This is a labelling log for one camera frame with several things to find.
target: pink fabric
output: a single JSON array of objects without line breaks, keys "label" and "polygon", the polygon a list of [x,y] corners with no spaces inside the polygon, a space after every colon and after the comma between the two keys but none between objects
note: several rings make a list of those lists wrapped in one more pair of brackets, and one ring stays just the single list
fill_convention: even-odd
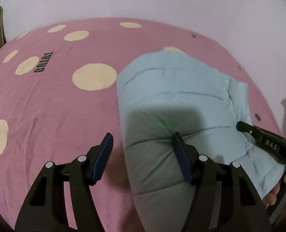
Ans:
[{"label": "pink fabric", "polygon": [[[142,28],[124,28],[131,21]],[[56,25],[66,28],[47,33]],[[106,231],[143,231],[136,213],[122,151],[116,84],[86,91],[72,82],[75,70],[88,63],[105,63],[117,73],[142,54],[174,46],[188,55],[249,85],[253,124],[278,133],[264,97],[239,63],[215,41],[173,26],[136,19],[97,18],[71,21],[29,32],[0,50],[0,119],[9,126],[6,148],[0,155],[0,214],[14,227],[26,194],[45,162],[68,163],[100,143],[106,132],[114,148],[102,180],[91,188]],[[64,36],[89,31],[83,40],[68,42]],[[9,62],[4,58],[19,50]],[[24,60],[54,52],[43,72],[18,76]],[[259,122],[254,118],[257,113]],[[70,209],[66,193],[67,210]],[[73,214],[69,222],[75,227]]]}]

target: polka dot bedsheet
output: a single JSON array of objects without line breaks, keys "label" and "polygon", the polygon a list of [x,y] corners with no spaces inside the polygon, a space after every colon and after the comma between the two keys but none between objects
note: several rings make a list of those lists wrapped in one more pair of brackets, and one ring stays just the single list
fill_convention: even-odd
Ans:
[{"label": "polka dot bedsheet", "polygon": [[[134,59],[163,49],[185,52],[247,83],[253,124],[279,133],[244,69],[198,33],[129,18],[70,21],[26,32],[0,50],[0,214],[12,227],[45,162],[68,163],[111,132],[113,152],[91,193],[106,231],[143,231],[125,167],[115,81]],[[65,198],[75,228],[67,184]]]}]

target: bed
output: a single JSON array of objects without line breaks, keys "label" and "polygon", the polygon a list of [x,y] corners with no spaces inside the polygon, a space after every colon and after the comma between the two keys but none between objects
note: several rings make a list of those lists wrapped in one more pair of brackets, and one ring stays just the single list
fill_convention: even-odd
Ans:
[{"label": "bed", "polygon": [[[286,74],[286,66],[277,69],[286,61],[286,0],[40,1],[0,0],[8,41],[0,50],[0,133],[7,137],[0,214],[11,227],[46,161],[67,162],[110,131],[113,154],[92,190],[97,211],[107,231],[143,231],[123,158],[115,78],[149,52],[185,52],[247,83],[253,124],[286,137],[286,80],[275,82]],[[103,79],[76,82],[83,67]],[[69,222],[75,227],[71,215]]]}]

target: silver pin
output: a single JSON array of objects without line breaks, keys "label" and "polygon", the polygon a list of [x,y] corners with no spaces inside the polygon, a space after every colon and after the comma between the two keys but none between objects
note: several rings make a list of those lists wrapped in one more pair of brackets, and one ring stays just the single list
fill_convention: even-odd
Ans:
[{"label": "silver pin", "polygon": [[207,161],[207,157],[205,155],[200,155],[199,160],[201,161]]},{"label": "silver pin", "polygon": [[240,167],[241,165],[240,165],[240,163],[239,163],[239,162],[234,161],[234,162],[232,162],[232,166],[234,166],[234,167],[238,168],[238,167]]},{"label": "silver pin", "polygon": [[49,161],[49,162],[46,162],[45,167],[50,168],[53,165],[54,165],[53,162]]},{"label": "silver pin", "polygon": [[79,162],[83,162],[83,161],[85,161],[87,158],[86,158],[86,156],[85,155],[81,155],[81,156],[79,156],[78,158],[77,158],[77,160],[79,161]]}]

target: dark spot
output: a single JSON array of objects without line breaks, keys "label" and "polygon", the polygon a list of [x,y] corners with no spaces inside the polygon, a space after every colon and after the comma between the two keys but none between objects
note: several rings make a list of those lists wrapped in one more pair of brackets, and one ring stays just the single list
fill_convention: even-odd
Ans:
[{"label": "dark spot", "polygon": [[260,122],[261,121],[261,117],[259,116],[258,113],[255,113],[255,118]]}]

